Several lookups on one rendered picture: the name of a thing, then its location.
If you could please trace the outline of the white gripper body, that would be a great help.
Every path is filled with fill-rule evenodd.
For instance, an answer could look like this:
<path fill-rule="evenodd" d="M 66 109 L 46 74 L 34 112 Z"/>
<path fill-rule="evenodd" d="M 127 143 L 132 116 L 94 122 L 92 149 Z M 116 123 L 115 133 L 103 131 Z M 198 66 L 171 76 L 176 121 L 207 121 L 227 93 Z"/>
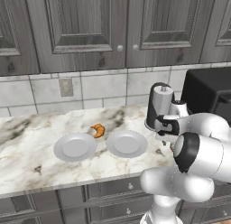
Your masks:
<path fill-rule="evenodd" d="M 175 143 L 176 140 L 178 139 L 178 136 L 177 135 L 167 135 L 167 134 L 165 135 L 156 134 L 155 138 L 160 141 Z"/>

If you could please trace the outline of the paper towel roll on holder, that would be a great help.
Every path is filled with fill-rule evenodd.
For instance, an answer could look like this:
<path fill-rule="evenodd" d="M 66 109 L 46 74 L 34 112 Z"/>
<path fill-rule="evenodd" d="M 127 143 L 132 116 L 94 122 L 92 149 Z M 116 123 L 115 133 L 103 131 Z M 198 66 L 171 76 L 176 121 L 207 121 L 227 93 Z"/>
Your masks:
<path fill-rule="evenodd" d="M 157 82 L 150 89 L 149 102 L 145 126 L 154 131 L 154 122 L 158 115 L 168 115 L 171 101 L 174 99 L 174 91 L 163 82 Z"/>

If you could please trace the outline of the grey round plate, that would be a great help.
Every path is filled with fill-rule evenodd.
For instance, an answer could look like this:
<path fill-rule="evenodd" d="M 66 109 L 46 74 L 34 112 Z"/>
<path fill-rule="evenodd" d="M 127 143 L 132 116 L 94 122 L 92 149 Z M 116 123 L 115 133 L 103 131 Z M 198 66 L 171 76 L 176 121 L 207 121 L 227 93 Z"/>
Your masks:
<path fill-rule="evenodd" d="M 138 157 L 146 152 L 147 146 L 145 137 L 131 130 L 116 131 L 106 140 L 107 150 L 122 158 Z"/>
<path fill-rule="evenodd" d="M 93 156 L 97 141 L 89 134 L 68 134 L 60 138 L 53 148 L 57 158 L 64 162 L 81 162 Z"/>

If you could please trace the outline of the black microwave oven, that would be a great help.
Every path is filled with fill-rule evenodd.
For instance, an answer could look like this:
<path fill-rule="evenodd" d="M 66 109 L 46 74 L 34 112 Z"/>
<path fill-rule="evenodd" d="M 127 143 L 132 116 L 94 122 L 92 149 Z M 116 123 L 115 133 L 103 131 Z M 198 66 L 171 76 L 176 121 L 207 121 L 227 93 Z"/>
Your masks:
<path fill-rule="evenodd" d="M 231 126 L 231 67 L 188 70 L 181 100 L 192 114 L 216 114 Z"/>

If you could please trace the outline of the orange croissant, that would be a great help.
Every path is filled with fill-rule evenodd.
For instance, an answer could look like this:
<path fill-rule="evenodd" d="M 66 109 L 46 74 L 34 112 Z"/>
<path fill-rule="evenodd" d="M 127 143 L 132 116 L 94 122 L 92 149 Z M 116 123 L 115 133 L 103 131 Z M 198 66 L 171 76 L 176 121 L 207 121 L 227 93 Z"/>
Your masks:
<path fill-rule="evenodd" d="M 95 124 L 91 126 L 91 128 L 93 128 L 96 131 L 94 135 L 95 138 L 101 137 L 106 131 L 106 129 L 101 124 Z"/>

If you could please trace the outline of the grey wooden drawer front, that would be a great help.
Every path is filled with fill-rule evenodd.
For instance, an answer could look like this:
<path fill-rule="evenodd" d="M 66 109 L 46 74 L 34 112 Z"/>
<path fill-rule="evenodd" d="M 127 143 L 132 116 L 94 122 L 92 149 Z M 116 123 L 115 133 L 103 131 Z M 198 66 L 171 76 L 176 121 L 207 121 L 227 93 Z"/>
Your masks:
<path fill-rule="evenodd" d="M 128 189 L 128 184 L 131 183 L 134 188 Z M 109 196 L 127 194 L 131 192 L 141 191 L 140 179 L 138 177 L 114 180 L 110 182 L 99 182 L 86 186 L 86 197 L 89 200 L 100 199 Z"/>
<path fill-rule="evenodd" d="M 123 201 L 104 206 L 88 208 L 89 224 L 125 224 L 139 221 L 142 215 L 151 208 L 152 197 Z"/>
<path fill-rule="evenodd" d="M 208 201 L 182 201 L 178 216 L 184 224 L 214 224 L 231 219 L 231 183 L 217 184 L 212 198 Z"/>

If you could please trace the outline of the grey wall socket plate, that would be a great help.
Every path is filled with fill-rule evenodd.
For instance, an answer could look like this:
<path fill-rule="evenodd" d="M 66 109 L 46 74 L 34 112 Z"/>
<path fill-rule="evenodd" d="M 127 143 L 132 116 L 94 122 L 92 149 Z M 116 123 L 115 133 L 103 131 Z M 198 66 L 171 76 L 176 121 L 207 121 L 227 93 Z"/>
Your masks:
<path fill-rule="evenodd" d="M 73 85 L 72 79 L 59 79 L 60 83 L 60 95 L 62 97 L 73 97 Z"/>

